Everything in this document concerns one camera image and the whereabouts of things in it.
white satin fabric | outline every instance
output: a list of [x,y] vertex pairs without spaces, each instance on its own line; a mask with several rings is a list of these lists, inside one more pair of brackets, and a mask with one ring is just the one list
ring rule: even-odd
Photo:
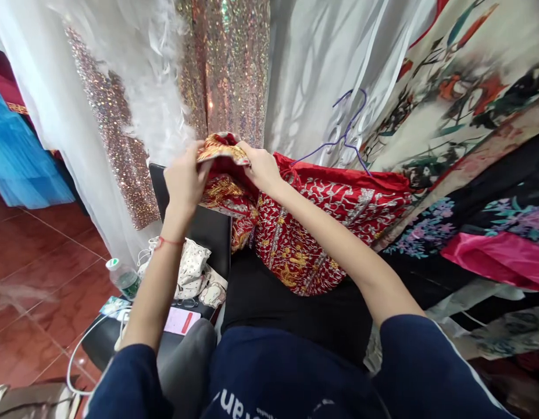
[[[385,106],[409,46],[435,15],[436,0],[272,1],[266,148],[304,157],[336,141],[354,116],[347,141],[356,145]],[[366,105],[356,115],[365,100],[361,88]],[[354,157],[334,147],[306,161],[345,167]]]
[[133,228],[60,16],[42,0],[0,0],[0,41],[42,145],[62,153],[110,254],[135,265],[161,224]]

black pants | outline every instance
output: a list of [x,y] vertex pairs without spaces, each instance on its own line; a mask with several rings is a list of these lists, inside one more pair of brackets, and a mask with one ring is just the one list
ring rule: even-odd
[[301,297],[246,248],[232,259],[221,332],[234,326],[291,332],[364,368],[372,318],[350,278],[326,294]]

water bottle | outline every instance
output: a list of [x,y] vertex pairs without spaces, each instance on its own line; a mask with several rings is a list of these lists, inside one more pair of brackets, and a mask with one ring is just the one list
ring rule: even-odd
[[106,263],[106,268],[110,271],[110,281],[128,300],[133,301],[141,284],[137,272],[117,258],[110,259]]

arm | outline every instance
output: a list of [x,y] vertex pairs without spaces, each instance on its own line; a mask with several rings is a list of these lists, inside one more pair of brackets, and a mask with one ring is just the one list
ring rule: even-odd
[[380,256],[281,178],[273,156],[244,142],[239,146],[252,164],[246,170],[247,176],[256,187],[285,207],[350,275],[378,326],[397,314],[425,315],[401,278]]
[[165,169],[170,203],[160,236],[177,244],[165,242],[153,253],[132,306],[121,348],[143,343],[152,347],[155,353],[159,349],[176,290],[184,235],[203,194],[212,164],[204,163],[197,172],[195,160],[201,145],[198,141]]

charging cable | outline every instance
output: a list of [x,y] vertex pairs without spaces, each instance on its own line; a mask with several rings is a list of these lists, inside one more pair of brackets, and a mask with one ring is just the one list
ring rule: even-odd
[[80,341],[77,342],[77,345],[74,348],[72,356],[70,358],[70,362],[67,365],[66,384],[67,384],[67,387],[70,389],[70,391],[72,393],[75,393],[75,394],[80,395],[80,396],[91,396],[93,394],[93,392],[95,391],[95,389],[93,389],[92,391],[78,390],[73,386],[72,380],[71,380],[71,372],[72,372],[73,360],[76,357],[77,349],[79,349],[79,347],[81,346],[81,343],[83,342],[83,339],[85,339],[87,337],[87,335],[89,335],[89,333],[91,333],[93,331],[93,329],[96,328],[99,324],[101,324],[105,319],[111,318],[110,316],[112,316],[113,314],[117,314],[117,313],[120,313],[120,312],[125,312],[124,315],[122,315],[122,318],[120,319],[120,334],[119,334],[119,339],[120,339],[120,337],[122,336],[122,329],[124,327],[124,319],[126,318],[127,314],[130,311],[131,311],[131,306],[130,307],[117,308],[116,310],[112,310],[111,312],[105,314],[104,317],[99,319],[97,321],[97,323],[95,323],[93,326],[91,326],[89,328],[89,330],[85,332],[85,335],[83,335],[83,337],[80,339]]

